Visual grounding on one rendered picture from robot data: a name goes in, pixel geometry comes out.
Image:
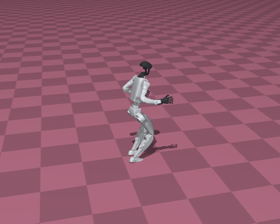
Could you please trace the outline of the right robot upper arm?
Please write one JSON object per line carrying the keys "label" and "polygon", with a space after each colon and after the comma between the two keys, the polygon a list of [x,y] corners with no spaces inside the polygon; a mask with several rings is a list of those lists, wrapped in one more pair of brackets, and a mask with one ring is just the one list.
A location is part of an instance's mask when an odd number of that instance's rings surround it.
{"label": "right robot upper arm", "polygon": [[143,80],[141,86],[142,86],[142,90],[141,90],[141,95],[140,95],[140,102],[145,103],[142,101],[142,98],[145,97],[145,95],[147,94],[147,90],[150,86],[150,83],[147,80]]}

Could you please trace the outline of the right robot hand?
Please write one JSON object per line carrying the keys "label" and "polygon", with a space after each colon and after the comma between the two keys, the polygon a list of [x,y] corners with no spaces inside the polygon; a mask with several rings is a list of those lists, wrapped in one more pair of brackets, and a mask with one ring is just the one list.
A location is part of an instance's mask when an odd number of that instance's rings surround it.
{"label": "right robot hand", "polygon": [[[167,95],[167,96],[169,96],[169,95]],[[163,99],[159,99],[159,100],[161,100],[161,104],[163,104],[163,103],[165,103],[165,104],[172,103],[173,104],[173,102],[170,102],[170,101],[173,101],[173,100],[171,100],[173,98],[172,97],[167,97],[167,96],[164,97]],[[161,105],[161,104],[159,104],[159,105]]]}

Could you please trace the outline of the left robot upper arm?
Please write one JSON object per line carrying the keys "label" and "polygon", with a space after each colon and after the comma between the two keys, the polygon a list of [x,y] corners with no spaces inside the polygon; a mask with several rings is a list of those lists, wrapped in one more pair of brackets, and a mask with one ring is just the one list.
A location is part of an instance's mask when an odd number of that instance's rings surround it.
{"label": "left robot upper arm", "polygon": [[128,92],[128,88],[130,87],[130,86],[132,86],[133,85],[133,80],[134,80],[134,78],[136,77],[137,75],[135,75],[135,76],[133,76],[133,78],[130,80],[130,81],[128,81],[123,87],[122,87],[122,89],[123,89],[123,91],[124,92]]}

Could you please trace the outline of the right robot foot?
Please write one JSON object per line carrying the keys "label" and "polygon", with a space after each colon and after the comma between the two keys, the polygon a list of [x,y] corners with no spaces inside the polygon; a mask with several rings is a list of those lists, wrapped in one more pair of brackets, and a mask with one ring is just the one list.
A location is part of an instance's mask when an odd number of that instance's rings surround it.
{"label": "right robot foot", "polygon": [[[135,157],[135,156],[134,156]],[[134,157],[131,157],[130,158],[130,162],[139,162],[139,161],[142,161],[143,160],[143,158],[140,158],[140,157],[138,157],[137,159],[135,159]]]}

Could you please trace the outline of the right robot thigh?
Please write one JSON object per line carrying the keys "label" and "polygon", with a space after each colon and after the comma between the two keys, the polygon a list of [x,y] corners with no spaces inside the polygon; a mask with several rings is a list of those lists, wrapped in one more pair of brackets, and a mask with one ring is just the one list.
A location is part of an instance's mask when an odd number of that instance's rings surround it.
{"label": "right robot thigh", "polygon": [[149,135],[154,136],[154,127],[152,121],[145,113],[137,113],[136,114],[137,120],[143,124],[144,128],[147,130],[147,134],[145,135],[145,139],[148,138]]}

